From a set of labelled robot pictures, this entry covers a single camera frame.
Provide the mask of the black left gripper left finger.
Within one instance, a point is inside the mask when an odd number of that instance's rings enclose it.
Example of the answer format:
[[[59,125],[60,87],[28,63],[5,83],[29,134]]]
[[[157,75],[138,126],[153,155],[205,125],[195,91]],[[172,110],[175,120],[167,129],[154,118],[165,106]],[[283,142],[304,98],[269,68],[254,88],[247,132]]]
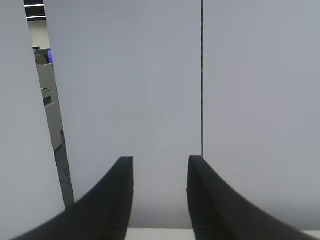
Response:
[[[124,240],[134,197],[133,157],[120,157],[79,201],[19,240]]]

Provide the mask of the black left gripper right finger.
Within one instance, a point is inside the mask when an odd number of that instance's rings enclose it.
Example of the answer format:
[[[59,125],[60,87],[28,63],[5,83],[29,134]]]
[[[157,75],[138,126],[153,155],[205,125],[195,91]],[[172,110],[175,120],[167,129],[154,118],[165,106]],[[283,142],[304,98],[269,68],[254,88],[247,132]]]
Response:
[[[272,217],[229,186],[198,155],[187,171],[187,203],[197,240],[313,240]]]

